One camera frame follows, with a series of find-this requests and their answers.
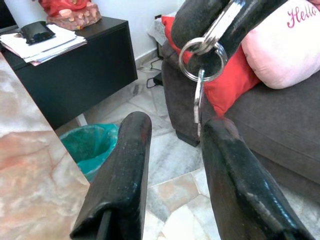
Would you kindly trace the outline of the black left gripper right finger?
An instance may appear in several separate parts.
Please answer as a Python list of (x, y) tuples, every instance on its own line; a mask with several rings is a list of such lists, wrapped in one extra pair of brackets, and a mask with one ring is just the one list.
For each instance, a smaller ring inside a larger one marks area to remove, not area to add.
[(209, 119), (200, 143), (221, 240), (315, 240), (231, 120)]

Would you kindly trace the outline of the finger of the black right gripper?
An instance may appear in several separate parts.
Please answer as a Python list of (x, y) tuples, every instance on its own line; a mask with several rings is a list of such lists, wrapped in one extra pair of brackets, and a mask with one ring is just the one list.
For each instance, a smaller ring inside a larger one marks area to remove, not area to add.
[[(182, 49), (185, 44), (202, 37), (220, 12), (230, 0), (185, 0), (175, 15), (171, 29), (171, 38), (176, 47)], [(192, 74), (198, 74), (203, 68), (206, 75), (214, 75), (221, 67), (221, 60), (215, 49), (202, 55), (192, 55), (186, 64), (186, 69)]]
[(244, 6), (219, 40), (228, 58), (237, 51), (245, 36), (287, 0), (244, 0)]

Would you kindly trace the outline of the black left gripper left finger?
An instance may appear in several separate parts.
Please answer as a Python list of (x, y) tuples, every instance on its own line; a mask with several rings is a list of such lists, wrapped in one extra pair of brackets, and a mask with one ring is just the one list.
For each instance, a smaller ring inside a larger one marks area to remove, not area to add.
[(152, 121), (141, 111), (120, 124), (117, 144), (90, 184), (72, 240), (142, 240)]

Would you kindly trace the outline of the silver keys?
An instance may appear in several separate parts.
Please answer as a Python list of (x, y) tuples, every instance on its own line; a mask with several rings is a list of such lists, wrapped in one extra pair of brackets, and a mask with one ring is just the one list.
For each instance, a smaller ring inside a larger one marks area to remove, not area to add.
[[(228, 5), (222, 10), (218, 18), (212, 23), (210, 28), (202, 37), (194, 38), (188, 41), (182, 50), (180, 51), (178, 63), (180, 70), (190, 80), (196, 82), (196, 90), (194, 94), (193, 112), (194, 122), (197, 124), (197, 135), (201, 135), (201, 123), (202, 123), (202, 105), (204, 95), (204, 85), (206, 82), (211, 82), (219, 77), (228, 62), (227, 53), (221, 43), (220, 38), (226, 32), (233, 20), (236, 18), (240, 10), (245, 5), (244, 0), (230, 0)], [(194, 46), (191, 51), (193, 55), (203, 55), (214, 49), (214, 53), (220, 59), (220, 68), (217, 73), (205, 77), (205, 70), (201, 67), (198, 71), (198, 76), (190, 73), (184, 64), (183, 57), (185, 51)]]

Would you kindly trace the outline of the white lace cloth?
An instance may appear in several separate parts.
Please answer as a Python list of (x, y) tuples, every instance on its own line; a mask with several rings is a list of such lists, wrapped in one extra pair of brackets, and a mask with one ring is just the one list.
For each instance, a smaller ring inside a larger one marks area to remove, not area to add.
[(161, 46), (163, 46), (167, 40), (165, 35), (165, 26), (163, 25), (161, 18), (157, 18), (152, 22), (147, 33)]

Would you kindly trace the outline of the pink pillow with lettering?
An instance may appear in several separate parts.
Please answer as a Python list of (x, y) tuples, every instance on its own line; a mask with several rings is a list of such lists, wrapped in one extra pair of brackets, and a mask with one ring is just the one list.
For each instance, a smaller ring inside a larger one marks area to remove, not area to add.
[(320, 0), (288, 0), (242, 40), (255, 75), (272, 89), (320, 71)]

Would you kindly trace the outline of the teal lined waste bin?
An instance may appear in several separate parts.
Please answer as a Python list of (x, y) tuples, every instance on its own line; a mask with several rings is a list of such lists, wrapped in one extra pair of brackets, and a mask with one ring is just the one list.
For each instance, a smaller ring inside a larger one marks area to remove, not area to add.
[(59, 139), (91, 183), (114, 150), (118, 131), (116, 124), (91, 124), (72, 129)]

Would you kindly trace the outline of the black power adapter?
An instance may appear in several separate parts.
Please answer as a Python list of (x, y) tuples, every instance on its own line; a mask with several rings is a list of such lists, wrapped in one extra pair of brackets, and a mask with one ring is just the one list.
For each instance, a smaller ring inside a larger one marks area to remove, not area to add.
[(155, 86), (163, 86), (163, 78), (161, 73), (158, 73), (154, 77), (150, 77), (146, 80), (147, 89), (151, 89)]

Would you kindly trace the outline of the red cushion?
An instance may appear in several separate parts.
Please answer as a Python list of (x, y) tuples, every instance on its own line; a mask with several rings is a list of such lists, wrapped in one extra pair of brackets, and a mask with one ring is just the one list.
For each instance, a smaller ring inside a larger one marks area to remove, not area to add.
[[(164, 34), (167, 38), (167, 43), (162, 46), (161, 51), (165, 57), (165, 63), (168, 65), (168, 68), (162, 72), (165, 92), (169, 93), (172, 90), (173, 96), (176, 97), (178, 91), (183, 87), (193, 88), (196, 83), (186, 78), (180, 70), (179, 54), (181, 49), (175, 45), (171, 34), (174, 20), (173, 16), (161, 17)], [(222, 116), (242, 94), (260, 82), (248, 64), (242, 46), (239, 46), (228, 61), (223, 73), (217, 79), (204, 85), (204, 92), (215, 112)]]

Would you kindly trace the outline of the dark grey fabric sofa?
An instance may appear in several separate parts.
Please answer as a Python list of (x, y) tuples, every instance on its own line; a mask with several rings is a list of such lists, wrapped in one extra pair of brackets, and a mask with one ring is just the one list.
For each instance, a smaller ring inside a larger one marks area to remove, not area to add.
[[(169, 43), (161, 47), (162, 79), (171, 124), (178, 134), (197, 142), (194, 122), (196, 83), (178, 66)], [(320, 71), (289, 88), (260, 83), (227, 111), (247, 145), (259, 155), (320, 184)]]

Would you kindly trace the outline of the marble pattern board on legs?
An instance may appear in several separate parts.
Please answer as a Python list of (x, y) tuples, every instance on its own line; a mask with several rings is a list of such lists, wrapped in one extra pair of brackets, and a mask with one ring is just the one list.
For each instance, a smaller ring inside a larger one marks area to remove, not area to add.
[(0, 53), (0, 240), (70, 240), (88, 188)]

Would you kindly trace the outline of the red and pink statue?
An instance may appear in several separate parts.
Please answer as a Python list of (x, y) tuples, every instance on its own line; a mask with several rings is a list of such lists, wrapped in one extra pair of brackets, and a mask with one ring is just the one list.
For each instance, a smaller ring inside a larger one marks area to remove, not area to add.
[(92, 0), (38, 0), (47, 14), (47, 22), (61, 28), (78, 31), (102, 18), (99, 7)]

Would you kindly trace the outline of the black cabinet with papers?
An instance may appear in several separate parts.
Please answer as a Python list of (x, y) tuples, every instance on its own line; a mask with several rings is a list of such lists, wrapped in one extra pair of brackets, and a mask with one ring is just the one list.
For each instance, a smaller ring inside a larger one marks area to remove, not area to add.
[(87, 43), (38, 66), (2, 52), (54, 130), (138, 78), (127, 20), (104, 16), (76, 34)]

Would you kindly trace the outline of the white paper stack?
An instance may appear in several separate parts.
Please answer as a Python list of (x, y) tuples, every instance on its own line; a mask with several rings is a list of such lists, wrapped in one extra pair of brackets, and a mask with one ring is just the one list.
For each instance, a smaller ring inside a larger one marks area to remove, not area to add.
[(87, 43), (84, 37), (76, 35), (74, 31), (55, 24), (48, 25), (48, 28), (55, 33), (55, 36), (40, 43), (27, 44), (27, 40), (17, 32), (0, 35), (0, 43), (26, 63), (34, 66)]

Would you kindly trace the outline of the black leather pouch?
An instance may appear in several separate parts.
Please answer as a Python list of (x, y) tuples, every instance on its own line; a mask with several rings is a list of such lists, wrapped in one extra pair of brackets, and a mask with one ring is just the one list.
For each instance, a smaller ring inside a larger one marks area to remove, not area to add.
[(45, 21), (36, 21), (23, 26), (20, 29), (23, 38), (28, 45), (34, 45), (53, 38), (56, 34), (47, 27)]

